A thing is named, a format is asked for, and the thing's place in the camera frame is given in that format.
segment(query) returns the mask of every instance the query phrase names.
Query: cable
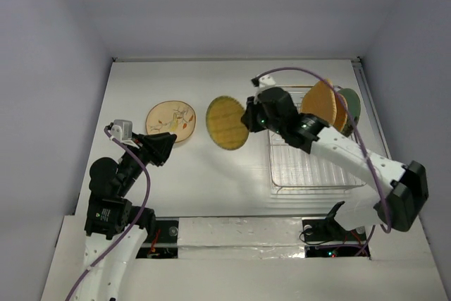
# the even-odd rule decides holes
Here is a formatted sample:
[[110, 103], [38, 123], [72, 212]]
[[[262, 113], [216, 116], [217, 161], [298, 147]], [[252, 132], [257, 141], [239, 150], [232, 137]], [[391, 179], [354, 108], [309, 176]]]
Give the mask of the cable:
[[[335, 90], [335, 88], [333, 87], [333, 85], [329, 84], [324, 78], [322, 78], [320, 75], [316, 74], [315, 72], [312, 72], [310, 70], [307, 70], [306, 68], [302, 68], [302, 67], [280, 67], [280, 68], [273, 68], [272, 70], [267, 70], [266, 72], [263, 72], [261, 74], [259, 74], [257, 76], [257, 79], [264, 77], [265, 75], [271, 74], [271, 73], [275, 73], [275, 72], [280, 72], [282, 70], [298, 70], [300, 72], [304, 72], [307, 74], [310, 74], [312, 76], [314, 76], [316, 79], [322, 81], [324, 84], [327, 85], [327, 87], [329, 87], [332, 91], [333, 94], [335, 95], [335, 98], [338, 99], [338, 101], [342, 104], [343, 108], [346, 110], [346, 114], [350, 117], [350, 122], [352, 124], [352, 127], [354, 128], [354, 134], [357, 138], [357, 141], [359, 142], [359, 146], [360, 146], [360, 150], [362, 151], [362, 154], [364, 155], [364, 158], [366, 159], [366, 165], [368, 166], [371, 175], [373, 176], [374, 179], [374, 183], [376, 184], [376, 189], [378, 191], [379, 197], [381, 199], [381, 204], [382, 204], [382, 209], [383, 212], [385, 214], [385, 220], [387, 221], [387, 228], [385, 228], [383, 225], [381, 225], [382, 230], [385, 233], [389, 233], [392, 230], [392, 221], [390, 218], [390, 210], [388, 208], [387, 202], [385, 200], [383, 191], [382, 191], [382, 187], [381, 187], [381, 182], [377, 176], [376, 170], [373, 166], [373, 162], [371, 161], [371, 159], [369, 158], [368, 155], [368, 150], [365, 147], [364, 141], [362, 139], [362, 136], [360, 135], [360, 132], [357, 128], [357, 124], [354, 121], [354, 116], [352, 116], [352, 114], [349, 112], [349, 110], [347, 109], [347, 105], [345, 104], [345, 102], [343, 101], [342, 97], [340, 95], [338, 95], [337, 91]], [[368, 245], [370, 237], [368, 237], [368, 240], [365, 243], [365, 247]]]
[[91, 269], [93, 269], [101, 260], [103, 260], [108, 254], [109, 252], [111, 252], [118, 244], [120, 241], [122, 241], [122, 239], [128, 234], [128, 232], [131, 231], [132, 227], [138, 222], [138, 220], [141, 217], [142, 212], [144, 211], [144, 208], [146, 208], [146, 204], [147, 204], [147, 200], [149, 199], [149, 195], [150, 195], [150, 174], [146, 168], [146, 166], [141, 162], [141, 160], [132, 152], [130, 151], [125, 145], [121, 144], [119, 141], [117, 141], [116, 138], [112, 137], [111, 133], [108, 131], [108, 126], [105, 127], [104, 132], [106, 134], [107, 137], [109, 137], [111, 139], [111, 141], [113, 141], [115, 144], [117, 144], [120, 148], [122, 148], [124, 151], [126, 151], [132, 158], [133, 160], [135, 160], [138, 165], [140, 165], [140, 167], [142, 168], [142, 170], [144, 171], [144, 174], [146, 175], [146, 179], [147, 179], [147, 188], [146, 188], [146, 195], [144, 196], [144, 200], [142, 201], [142, 205], [140, 207], [140, 210], [138, 211], [138, 213], [136, 214], [136, 217], [133, 219], [133, 221], [130, 223], [130, 225], [122, 232], [122, 234], [116, 239], [116, 241], [114, 241], [110, 247], [108, 247], [105, 252], [103, 252], [102, 254], [99, 255], [99, 257], [97, 257], [97, 259], [95, 259], [89, 266], [88, 268], [86, 268], [83, 273], [80, 275], [80, 277], [78, 278], [78, 280], [76, 280], [76, 282], [74, 283], [73, 287], [70, 289], [68, 296], [66, 297], [66, 301], [70, 301], [70, 299], [72, 298], [72, 296], [74, 295], [75, 291], [77, 290], [78, 286], [81, 284], [81, 282], [83, 281], [83, 279], [85, 278], [85, 276], [89, 273], [89, 271]]
[[305, 243], [308, 246], [319, 246], [319, 245], [322, 245], [324, 243], [333, 241], [333, 240], [327, 240], [327, 241], [323, 241], [323, 242], [320, 242], [320, 243], [308, 243], [306, 240], [301, 239], [301, 236], [303, 236], [303, 235], [305, 236], [305, 231], [302, 231], [299, 234], [299, 240], [301, 240], [303, 243]]
[[351, 234], [357, 239], [357, 241], [359, 241], [359, 245], [362, 246], [362, 241], [360, 240], [360, 237], [354, 231], [351, 231]]
[[161, 229], [158, 229], [158, 231], [156, 232], [155, 238], [152, 241], [152, 244], [150, 245], [150, 250], [148, 251], [147, 256], [149, 256], [150, 254], [152, 254], [154, 252], [154, 250], [155, 250], [154, 246], [158, 242], [160, 233], [161, 233]]
[[358, 257], [361, 253], [365, 253], [366, 256], [368, 256], [368, 252], [366, 251], [366, 244], [362, 247], [359, 245], [354, 245], [352, 243], [343, 243], [341, 245], [321, 245], [321, 246], [316, 246], [315, 249], [317, 250], [324, 250], [327, 248], [341, 248], [341, 247], [355, 247], [355, 248], [359, 248], [360, 251], [358, 251], [354, 256]]
[[355, 257], [358, 257], [362, 252], [366, 252], [366, 248], [368, 247], [369, 241], [373, 237], [376, 226], [371, 228], [371, 232], [369, 232], [368, 239], [366, 239], [365, 245], [355, 254]]

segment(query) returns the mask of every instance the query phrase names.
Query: white surface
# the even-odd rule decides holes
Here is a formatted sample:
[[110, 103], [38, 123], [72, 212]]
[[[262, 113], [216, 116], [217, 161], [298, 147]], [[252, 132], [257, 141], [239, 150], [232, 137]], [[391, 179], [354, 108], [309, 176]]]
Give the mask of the white surface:
[[301, 245], [301, 218], [181, 218], [177, 244], [207, 247]]
[[0, 300], [38, 300], [111, 58], [81, 0], [0, 0]]
[[[149, 110], [165, 100], [182, 100], [196, 111], [196, 130], [183, 145], [176, 145], [167, 163], [148, 166], [152, 192], [148, 207], [163, 216], [251, 216], [327, 213], [330, 199], [287, 204], [270, 198], [270, 174], [266, 133], [253, 133], [237, 151], [217, 147], [208, 136], [203, 119], [211, 100], [220, 95], [237, 98], [243, 105], [255, 92], [250, 79], [280, 66], [303, 66], [330, 78], [336, 85], [359, 93], [350, 61], [185, 61], [114, 63], [106, 88], [99, 123], [82, 184], [77, 215], [84, 215], [89, 199], [89, 167], [100, 157], [118, 159], [122, 150], [105, 136], [104, 126], [117, 118], [133, 122], [144, 133]], [[316, 79], [301, 72], [273, 75], [280, 85], [314, 85]], [[382, 152], [362, 106], [359, 129], [369, 149]], [[140, 204], [145, 193], [141, 176], [127, 198]]]
[[421, 212], [451, 298], [450, 0], [401, 0], [364, 59], [395, 159], [426, 167], [429, 200]]
[[304, 259], [304, 246], [285, 247], [179, 247], [179, 259], [199, 260], [272, 260]]
[[[83, 218], [65, 218], [42, 301], [64, 300], [78, 277], [84, 250], [83, 224]], [[408, 234], [382, 235], [387, 242], [381, 246], [381, 231], [376, 231], [372, 261], [139, 259], [124, 289], [124, 300], [146, 300], [151, 295], [168, 301], [350, 301], [362, 297], [368, 301], [446, 301], [431, 253], [419, 232], [416, 224]]]
[[84, 0], [114, 56], [357, 56], [396, 0]]

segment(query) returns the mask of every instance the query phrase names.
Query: red wire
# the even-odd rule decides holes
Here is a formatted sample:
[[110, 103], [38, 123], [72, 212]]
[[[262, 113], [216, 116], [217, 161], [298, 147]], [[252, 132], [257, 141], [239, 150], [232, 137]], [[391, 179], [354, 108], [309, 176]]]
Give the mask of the red wire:
[[362, 246], [362, 241], [360, 240], [359, 236], [354, 231], [351, 231], [351, 234], [357, 239], [357, 241], [359, 241], [359, 245]]
[[147, 255], [149, 255], [149, 254], [152, 253], [152, 250], [154, 249], [154, 246], [155, 246], [156, 242], [158, 241], [158, 237], [160, 236], [160, 232], [161, 232], [161, 229], [158, 229], [158, 231], [156, 232], [155, 238], [154, 238], [154, 240], [152, 241], [152, 244], [151, 244], [151, 246], [150, 246], [150, 250], [149, 250], [149, 252], [147, 253]]

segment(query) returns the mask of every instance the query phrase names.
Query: plate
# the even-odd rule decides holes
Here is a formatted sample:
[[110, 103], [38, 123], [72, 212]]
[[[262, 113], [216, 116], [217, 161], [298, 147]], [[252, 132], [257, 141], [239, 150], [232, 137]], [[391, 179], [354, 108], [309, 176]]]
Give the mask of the plate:
[[[360, 111], [362, 109], [359, 95], [350, 88], [343, 88], [342, 90], [338, 91], [338, 93], [345, 98], [347, 110], [351, 113], [352, 117], [354, 118], [355, 124], [358, 124], [360, 118]], [[342, 129], [341, 133], [345, 137], [349, 137], [352, 134], [352, 132], [354, 132], [354, 128], [352, 127], [350, 117], [348, 116], [345, 127]]]
[[175, 133], [175, 142], [191, 136], [196, 127], [196, 113], [186, 102], [161, 102], [150, 110], [146, 119], [147, 134]]
[[231, 151], [246, 143], [249, 131], [241, 122], [244, 113], [244, 107], [232, 97], [217, 97], [210, 103], [206, 110], [206, 129], [219, 147]]

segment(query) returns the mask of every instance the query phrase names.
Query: white table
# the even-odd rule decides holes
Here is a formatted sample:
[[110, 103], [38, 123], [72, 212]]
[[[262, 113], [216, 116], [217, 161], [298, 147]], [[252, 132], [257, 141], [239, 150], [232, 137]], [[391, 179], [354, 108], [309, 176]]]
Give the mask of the white table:
[[[250, 135], [234, 152], [219, 149], [208, 137], [204, 114], [210, 101], [230, 95], [243, 104], [254, 89], [250, 79], [269, 68], [301, 66], [362, 94], [359, 129], [369, 149], [384, 153], [374, 129], [371, 107], [361, 93], [350, 61], [181, 61], [114, 63], [99, 115], [75, 216], [66, 217], [42, 300], [63, 300], [81, 272], [83, 226], [89, 198], [89, 167], [98, 158], [122, 151], [103, 134], [117, 118], [131, 120], [144, 133], [150, 108], [182, 100], [197, 112], [190, 140], [173, 150], [165, 166], [152, 168], [148, 207], [162, 216], [239, 216], [325, 213], [329, 204], [278, 202], [269, 196], [265, 135]], [[303, 73], [275, 76], [280, 85], [313, 85]], [[144, 197], [141, 177], [127, 195]], [[264, 226], [266, 218], [261, 218]], [[134, 300], [446, 300], [421, 224], [410, 232], [386, 235], [379, 229], [370, 244], [372, 260], [339, 259], [173, 259], [136, 261], [125, 291]]]

